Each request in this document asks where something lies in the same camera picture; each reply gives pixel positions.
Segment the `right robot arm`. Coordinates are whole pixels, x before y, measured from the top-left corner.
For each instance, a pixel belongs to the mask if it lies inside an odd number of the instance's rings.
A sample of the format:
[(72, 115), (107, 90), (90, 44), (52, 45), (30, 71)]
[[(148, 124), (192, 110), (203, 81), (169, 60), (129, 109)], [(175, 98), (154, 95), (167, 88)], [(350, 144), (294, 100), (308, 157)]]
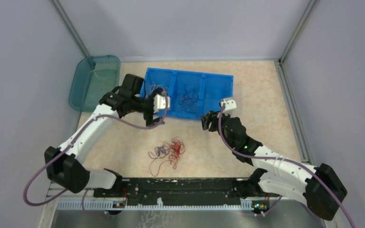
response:
[(249, 191), (255, 196), (278, 194), (305, 205), (317, 217), (332, 221), (347, 196), (334, 169), (299, 163), (249, 137), (238, 117), (209, 111), (201, 115), (203, 130), (217, 132), (232, 154), (255, 168)]

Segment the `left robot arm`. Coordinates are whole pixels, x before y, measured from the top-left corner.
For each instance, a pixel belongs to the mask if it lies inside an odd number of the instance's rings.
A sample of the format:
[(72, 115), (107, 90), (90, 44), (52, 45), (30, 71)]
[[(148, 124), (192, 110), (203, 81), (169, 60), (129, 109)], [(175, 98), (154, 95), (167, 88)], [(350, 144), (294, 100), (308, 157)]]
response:
[(170, 97), (161, 87), (148, 96), (139, 97), (144, 82), (142, 77), (125, 75), (122, 84), (103, 95), (88, 120), (68, 140), (57, 148), (46, 149), (45, 170), (51, 181), (72, 193), (101, 188), (116, 197), (123, 192), (123, 183), (117, 180), (114, 171), (88, 170), (83, 163), (94, 145), (116, 122), (142, 130), (163, 123), (165, 117), (154, 118), (154, 114), (167, 113)]

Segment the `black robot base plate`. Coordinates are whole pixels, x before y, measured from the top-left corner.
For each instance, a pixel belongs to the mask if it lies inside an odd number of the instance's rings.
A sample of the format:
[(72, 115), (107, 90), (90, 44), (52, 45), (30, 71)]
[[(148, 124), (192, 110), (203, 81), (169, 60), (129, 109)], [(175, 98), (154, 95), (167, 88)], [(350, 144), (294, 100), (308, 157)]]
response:
[(247, 178), (119, 178), (96, 198), (120, 198), (114, 207), (131, 210), (249, 210), (266, 213), (272, 203)]

